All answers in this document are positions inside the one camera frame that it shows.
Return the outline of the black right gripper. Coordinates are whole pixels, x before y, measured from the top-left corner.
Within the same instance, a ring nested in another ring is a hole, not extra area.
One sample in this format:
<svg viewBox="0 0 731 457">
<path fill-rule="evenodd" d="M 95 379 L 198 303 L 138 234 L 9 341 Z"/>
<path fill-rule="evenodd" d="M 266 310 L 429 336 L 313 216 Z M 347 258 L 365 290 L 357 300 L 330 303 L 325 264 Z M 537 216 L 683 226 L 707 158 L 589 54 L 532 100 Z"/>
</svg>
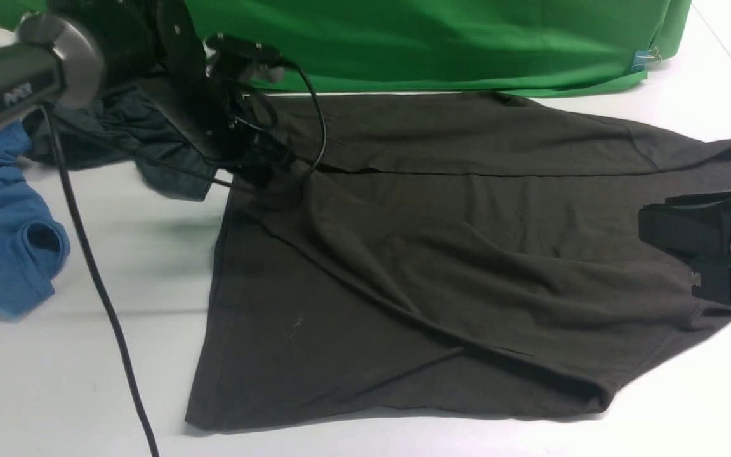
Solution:
<svg viewBox="0 0 731 457">
<path fill-rule="evenodd" d="M 641 242 L 692 257 L 694 297 L 731 305 L 731 190 L 688 196 L 692 206 L 652 204 L 638 212 Z"/>
</svg>

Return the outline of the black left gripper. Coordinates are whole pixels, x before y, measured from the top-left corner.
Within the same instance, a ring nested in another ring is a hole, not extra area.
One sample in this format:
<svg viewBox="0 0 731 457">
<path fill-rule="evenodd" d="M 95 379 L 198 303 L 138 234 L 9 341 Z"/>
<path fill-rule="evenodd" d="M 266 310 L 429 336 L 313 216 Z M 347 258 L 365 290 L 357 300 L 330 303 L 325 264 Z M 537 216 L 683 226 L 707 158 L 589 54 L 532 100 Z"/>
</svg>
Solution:
<svg viewBox="0 0 731 457">
<path fill-rule="evenodd" d="M 171 124 L 215 168 L 238 173 L 255 191 L 290 190 L 295 156 L 272 134 L 277 116 L 267 107 L 267 124 L 255 121 L 246 101 L 249 82 L 207 74 L 205 47 L 183 1 L 145 1 L 164 76 L 144 91 Z"/>
</svg>

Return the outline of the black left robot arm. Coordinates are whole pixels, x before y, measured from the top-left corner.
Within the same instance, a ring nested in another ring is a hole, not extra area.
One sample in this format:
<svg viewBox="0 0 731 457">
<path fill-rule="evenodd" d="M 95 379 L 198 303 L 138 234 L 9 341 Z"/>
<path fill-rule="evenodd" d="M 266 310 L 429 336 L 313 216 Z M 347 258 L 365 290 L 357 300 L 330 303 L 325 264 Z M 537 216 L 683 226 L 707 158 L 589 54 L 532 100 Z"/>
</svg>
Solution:
<svg viewBox="0 0 731 457">
<path fill-rule="evenodd" d="M 295 154 L 268 124 L 251 119 L 249 80 L 292 66 L 267 44 L 227 34 L 201 39 L 183 1 L 60 1 L 29 13 L 15 42 L 0 47 L 0 128 L 31 110 L 85 108 L 108 90 L 136 84 L 214 168 L 249 183 L 246 193 L 292 192 L 302 178 L 272 187 Z"/>
</svg>

